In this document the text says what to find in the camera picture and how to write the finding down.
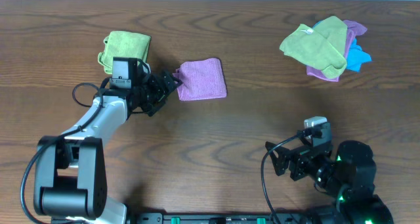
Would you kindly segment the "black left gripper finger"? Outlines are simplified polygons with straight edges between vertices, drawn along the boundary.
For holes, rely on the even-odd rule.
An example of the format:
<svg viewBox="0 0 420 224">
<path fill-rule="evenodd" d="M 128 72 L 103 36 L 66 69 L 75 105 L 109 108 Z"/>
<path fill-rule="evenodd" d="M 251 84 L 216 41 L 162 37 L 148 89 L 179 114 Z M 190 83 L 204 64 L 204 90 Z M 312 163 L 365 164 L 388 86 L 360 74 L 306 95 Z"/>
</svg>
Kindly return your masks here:
<svg viewBox="0 0 420 224">
<path fill-rule="evenodd" d="M 167 95 L 182 85 L 182 81 L 167 70 L 161 72 L 161 79 L 163 80 L 163 88 Z"/>
<path fill-rule="evenodd" d="M 146 114 L 153 116 L 166 103 L 168 95 L 150 95 L 146 103 Z"/>
</svg>

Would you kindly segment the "pink microfiber cloth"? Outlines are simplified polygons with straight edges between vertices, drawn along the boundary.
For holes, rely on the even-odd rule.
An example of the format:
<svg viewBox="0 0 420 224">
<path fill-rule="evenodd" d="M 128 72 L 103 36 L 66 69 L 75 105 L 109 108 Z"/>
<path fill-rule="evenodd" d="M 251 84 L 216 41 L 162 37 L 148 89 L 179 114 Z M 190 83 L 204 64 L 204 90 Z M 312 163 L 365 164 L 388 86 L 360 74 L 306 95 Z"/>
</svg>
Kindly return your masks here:
<svg viewBox="0 0 420 224">
<path fill-rule="evenodd" d="M 181 80 L 177 88 L 181 101 L 219 99 L 227 96 L 227 88 L 218 58 L 184 62 L 173 74 Z"/>
</svg>

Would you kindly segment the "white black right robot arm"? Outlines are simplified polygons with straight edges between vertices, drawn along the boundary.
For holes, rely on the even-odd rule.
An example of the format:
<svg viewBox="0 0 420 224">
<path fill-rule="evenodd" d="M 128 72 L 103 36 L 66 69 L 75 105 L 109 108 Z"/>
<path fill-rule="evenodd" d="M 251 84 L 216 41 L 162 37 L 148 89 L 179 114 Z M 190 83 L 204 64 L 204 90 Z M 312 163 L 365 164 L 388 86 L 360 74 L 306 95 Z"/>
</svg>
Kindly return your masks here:
<svg viewBox="0 0 420 224">
<path fill-rule="evenodd" d="M 332 159 L 332 142 L 301 141 L 303 146 L 294 149 L 265 144 L 276 175 L 281 176 L 289 169 L 294 181 L 311 177 L 314 188 L 332 197 L 334 202 L 309 209 L 300 215 L 297 223 L 394 222 L 387 206 L 374 193 L 377 167 L 370 146 L 344 141 Z"/>
</svg>

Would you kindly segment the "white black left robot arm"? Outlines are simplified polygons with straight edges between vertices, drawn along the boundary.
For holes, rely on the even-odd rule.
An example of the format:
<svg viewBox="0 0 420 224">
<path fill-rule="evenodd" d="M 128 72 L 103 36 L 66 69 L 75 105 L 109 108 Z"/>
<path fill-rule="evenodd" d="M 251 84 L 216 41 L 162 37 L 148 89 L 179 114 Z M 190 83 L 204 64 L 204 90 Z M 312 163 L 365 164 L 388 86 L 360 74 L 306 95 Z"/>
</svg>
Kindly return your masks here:
<svg viewBox="0 0 420 224">
<path fill-rule="evenodd" d="M 44 136 L 20 188 L 35 169 L 33 206 L 52 223 L 134 223 L 128 207 L 108 196 L 104 147 L 140 108 L 153 116 L 182 81 L 173 74 L 128 73 L 95 86 L 86 114 L 58 136 Z"/>
</svg>

